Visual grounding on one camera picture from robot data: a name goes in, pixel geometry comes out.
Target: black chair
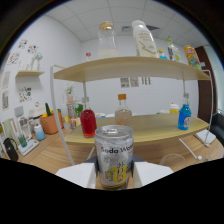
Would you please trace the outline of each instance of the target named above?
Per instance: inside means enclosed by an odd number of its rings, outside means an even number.
[[[224,115],[220,113],[214,113],[212,115],[210,132],[213,133],[224,146]]]

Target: silver can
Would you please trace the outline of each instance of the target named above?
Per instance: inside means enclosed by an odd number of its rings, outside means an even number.
[[[95,145],[102,187],[107,190],[126,189],[131,171],[133,129],[108,125],[95,131]]]

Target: blue bottle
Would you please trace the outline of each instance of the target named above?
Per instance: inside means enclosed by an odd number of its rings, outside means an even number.
[[[189,93],[184,94],[184,104],[179,111],[178,128],[188,130],[191,121],[191,110],[189,107]]]
[[[163,50],[162,49],[159,49],[159,57],[162,58],[162,59],[167,59],[167,57],[163,53]]]

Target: potted plant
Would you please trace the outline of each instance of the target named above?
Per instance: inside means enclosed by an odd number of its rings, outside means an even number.
[[[68,83],[66,88],[68,103],[73,102],[73,89],[74,89],[74,84],[72,82]]]

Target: shelf board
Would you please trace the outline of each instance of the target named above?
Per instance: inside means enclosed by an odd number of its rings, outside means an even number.
[[[134,144],[148,145],[156,141],[181,138],[208,128],[209,124],[192,116],[186,131],[177,128],[179,114],[133,116]],[[97,118],[97,127],[115,124],[115,118]],[[85,138],[81,125],[65,138],[67,144],[94,146],[94,138]]]
[[[44,71],[35,71],[35,70],[19,70],[16,77],[34,77],[44,74]]]
[[[189,65],[150,57],[106,58],[74,65],[54,73],[55,79],[82,83],[142,76],[179,80],[210,80],[207,74]]]

